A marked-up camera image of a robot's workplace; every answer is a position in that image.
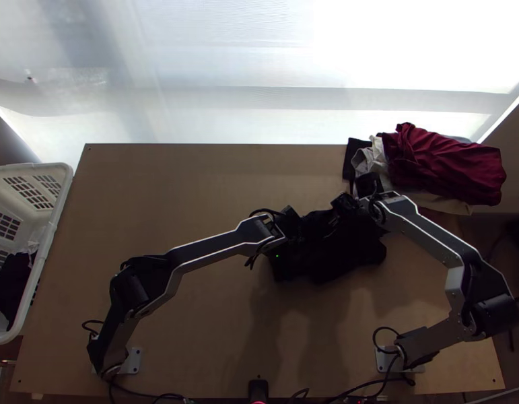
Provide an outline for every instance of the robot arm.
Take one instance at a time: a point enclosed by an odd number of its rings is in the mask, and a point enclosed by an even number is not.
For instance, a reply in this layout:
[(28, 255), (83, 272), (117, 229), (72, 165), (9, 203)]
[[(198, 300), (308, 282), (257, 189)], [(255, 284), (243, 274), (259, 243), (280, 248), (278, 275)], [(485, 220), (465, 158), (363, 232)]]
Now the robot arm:
[(231, 232), (175, 247), (164, 255), (124, 262), (110, 282), (111, 307), (100, 334), (87, 346), (98, 376), (109, 379), (119, 373), (137, 323), (175, 295), (185, 273), (234, 255), (253, 257), (283, 242), (283, 233), (262, 214), (243, 220)]
[[(328, 226), (337, 226), (336, 207), (339, 211), (358, 210), (369, 214), (380, 227), (405, 234), (448, 268), (445, 293), (450, 314), (430, 328), (397, 337), (394, 347), (404, 359), (403, 369), (429, 362), (441, 349), (460, 341), (490, 337), (519, 323), (519, 311), (503, 275), (475, 248), (420, 216), (408, 198), (389, 192), (355, 201), (342, 194), (333, 207), (332, 215), (325, 219)], [(135, 257), (123, 263), (110, 282), (111, 307), (100, 334), (88, 344), (96, 373), (102, 378), (119, 373), (137, 323), (175, 295), (186, 272), (233, 255), (274, 254), (273, 249), (286, 243), (288, 237), (298, 243), (297, 236), (286, 237), (299, 232), (292, 231), (290, 216), (285, 217), (289, 221), (287, 232), (280, 230), (274, 217), (263, 214), (243, 220), (232, 232), (173, 248), (164, 255)]]
[(429, 362), (441, 349), (460, 341), (477, 341), (519, 323), (519, 309), (504, 276), (486, 263), (478, 250), (418, 214), (417, 206), (396, 192), (360, 200), (376, 223), (400, 232), (448, 269), (444, 292), (448, 318), (429, 328), (399, 335), (394, 347), (403, 369)]

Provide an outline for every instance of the maroon cloth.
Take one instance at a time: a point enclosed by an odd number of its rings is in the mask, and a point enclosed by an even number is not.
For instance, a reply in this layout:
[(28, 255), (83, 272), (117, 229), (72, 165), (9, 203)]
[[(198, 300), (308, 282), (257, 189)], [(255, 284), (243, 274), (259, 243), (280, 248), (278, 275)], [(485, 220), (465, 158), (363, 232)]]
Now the maroon cloth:
[(398, 187), (425, 189), (469, 205), (498, 205), (506, 180), (500, 150), (428, 132), (412, 123), (383, 133), (388, 173)]

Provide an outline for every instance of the mounting plate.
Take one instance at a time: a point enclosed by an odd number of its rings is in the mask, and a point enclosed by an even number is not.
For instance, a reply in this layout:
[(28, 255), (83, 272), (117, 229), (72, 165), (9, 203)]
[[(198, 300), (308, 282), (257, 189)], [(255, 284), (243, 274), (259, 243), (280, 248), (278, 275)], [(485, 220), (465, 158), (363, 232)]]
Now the mounting plate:
[(118, 374), (136, 374), (139, 372), (139, 365), (141, 361), (141, 348), (130, 348), (129, 356), (125, 360), (124, 364), (120, 367)]
[[(379, 345), (379, 348), (384, 349), (386, 351), (395, 350), (396, 347), (393, 346), (384, 346)], [(395, 354), (394, 353), (384, 353), (379, 351), (378, 349), (375, 349), (375, 361), (377, 362), (377, 371), (379, 373), (386, 373), (388, 370), (388, 367), (392, 360), (394, 359)], [(425, 372), (425, 366), (424, 365), (418, 365), (413, 369), (403, 369), (403, 361), (401, 358), (396, 359), (396, 362), (392, 365), (393, 373), (424, 373)]]

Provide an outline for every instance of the cable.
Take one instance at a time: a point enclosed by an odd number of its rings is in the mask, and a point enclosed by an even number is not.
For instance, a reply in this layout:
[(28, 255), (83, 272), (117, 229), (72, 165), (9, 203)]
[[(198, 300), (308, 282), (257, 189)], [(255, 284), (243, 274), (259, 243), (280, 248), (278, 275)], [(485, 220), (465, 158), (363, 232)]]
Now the cable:
[[(356, 386), (356, 387), (353, 387), (352, 389), (344, 391), (343, 393), (341, 393), (340, 395), (337, 395), (336, 397), (331, 397), (330, 399), (325, 400), (322, 404), (330, 404), (333, 401), (336, 401), (338, 399), (345, 399), (345, 398), (349, 398), (349, 397), (355, 398), (355, 399), (376, 398), (376, 397), (378, 397), (382, 393), (382, 391), (385, 389), (387, 383), (389, 383), (389, 382), (406, 382), (409, 386), (415, 386), (416, 385), (415, 381), (407, 378), (407, 376), (405, 376), (403, 374), (402, 374), (403, 375), (402, 377), (388, 378), (388, 376), (390, 376), (390, 373), (392, 371), (392, 367), (394, 366), (394, 363), (400, 357), (401, 357), (401, 355), (399, 353), (397, 353), (395, 355), (395, 357), (392, 359), (392, 361), (388, 365), (388, 369), (386, 370), (386, 375), (385, 375), (384, 378), (382, 378), (380, 380), (372, 380), (370, 382), (362, 383), (359, 386)], [(351, 393), (355, 392), (356, 390), (360, 390), (360, 389), (363, 389), (364, 387), (371, 386), (373, 384), (379, 384), (379, 383), (382, 383), (382, 386), (377, 391), (377, 393), (375, 393), (373, 395), (358, 396), (358, 395), (352, 395), (351, 394)]]
[(185, 396), (180, 395), (180, 394), (176, 394), (176, 393), (164, 393), (164, 394), (161, 394), (161, 395), (153, 395), (153, 394), (140, 393), (138, 391), (126, 389), (125, 387), (121, 386), (120, 384), (115, 383), (114, 379), (115, 379), (116, 376), (114, 376), (111, 380), (108, 381), (108, 384), (109, 384), (109, 392), (108, 392), (108, 394), (109, 394), (109, 397), (110, 397), (110, 402), (112, 404), (115, 404), (115, 400), (114, 400), (114, 397), (112, 395), (112, 389), (113, 388), (116, 388), (117, 390), (124, 391), (125, 393), (128, 393), (130, 395), (135, 395), (135, 396), (138, 396), (138, 397), (147, 397), (147, 398), (150, 398), (150, 399), (154, 399), (153, 404), (157, 403), (160, 400), (180, 400), (183, 403), (194, 403), (193, 400), (187, 399)]
[(89, 341), (91, 341), (94, 337), (96, 337), (98, 335), (98, 331), (97, 330), (94, 330), (91, 327), (87, 326), (87, 324), (90, 324), (90, 323), (93, 323), (93, 324), (104, 324), (104, 321), (100, 321), (100, 320), (87, 320), (87, 321), (84, 321), (81, 324), (81, 328), (83, 328), (86, 331), (89, 331)]
[(276, 215), (278, 215), (278, 216), (286, 216), (285, 213), (278, 212), (278, 211), (275, 211), (275, 210), (272, 210), (272, 209), (268, 209), (266, 207), (262, 207), (260, 209), (255, 209), (254, 211), (252, 211), (252, 213), (250, 213), (248, 215), (248, 217), (252, 217), (253, 215), (256, 215), (258, 213), (264, 213), (264, 212), (270, 213), (273, 217), (276, 216)]
[(184, 398), (182, 395), (175, 395), (173, 393), (166, 393), (166, 394), (161, 394), (158, 397), (156, 397), (152, 404), (157, 403), (159, 400), (179, 400), (179, 401), (182, 401), (183, 403), (187, 403), (188, 402), (186, 400), (186, 398)]
[(381, 347), (379, 347), (379, 345), (377, 345), (377, 341), (376, 341), (376, 338), (377, 338), (377, 334), (379, 333), (379, 331), (382, 331), (382, 330), (388, 330), (388, 331), (392, 331), (396, 337), (399, 337), (399, 333), (394, 330), (392, 327), (378, 327), (374, 332), (373, 332), (373, 335), (372, 335), (372, 341), (373, 341), (373, 345), (375, 345), (375, 348), (379, 351), (379, 352), (382, 352), (384, 354), (390, 354), (390, 355), (395, 355), (395, 354), (399, 354), (398, 351), (387, 351), (385, 349), (382, 349)]
[[(285, 213), (282, 213), (282, 212), (278, 212), (278, 211), (275, 211), (275, 210), (272, 210), (272, 209), (268, 209), (266, 207), (262, 207), (260, 209), (255, 209), (254, 211), (251, 211), (250, 214), (248, 215), (248, 217), (252, 217), (253, 215), (256, 215), (258, 213), (270, 213), (271, 215), (271, 220), (274, 224), (276, 224), (276, 215), (278, 216), (286, 216)], [(244, 263), (244, 266), (245, 267), (250, 267), (250, 270), (254, 269), (254, 264), (255, 264), (255, 260), (257, 260), (257, 258), (259, 257), (259, 254), (257, 255), (252, 255), (251, 257), (249, 257), (246, 262)]]
[(310, 387), (306, 387), (302, 390), (299, 390), (297, 391), (296, 393), (294, 393), (290, 398), (287, 399), (287, 401), (285, 402), (285, 404), (292, 404), (293, 401), (295, 401), (295, 399), (300, 396), (302, 394), (302, 397), (300, 397), (301, 399), (305, 399), (307, 396), (308, 396), (308, 393), (310, 392)]

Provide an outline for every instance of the laundry basket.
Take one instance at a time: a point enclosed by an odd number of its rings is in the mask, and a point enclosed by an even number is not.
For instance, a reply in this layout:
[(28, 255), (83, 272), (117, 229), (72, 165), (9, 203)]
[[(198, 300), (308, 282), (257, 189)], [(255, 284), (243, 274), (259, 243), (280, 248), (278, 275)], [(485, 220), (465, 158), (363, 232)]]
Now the laundry basket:
[(8, 331), (9, 322), (0, 312), (0, 343), (11, 341), (22, 329), (72, 176), (72, 168), (63, 163), (0, 166), (0, 270), (8, 254), (24, 250), (28, 243), (38, 243), (16, 318)]

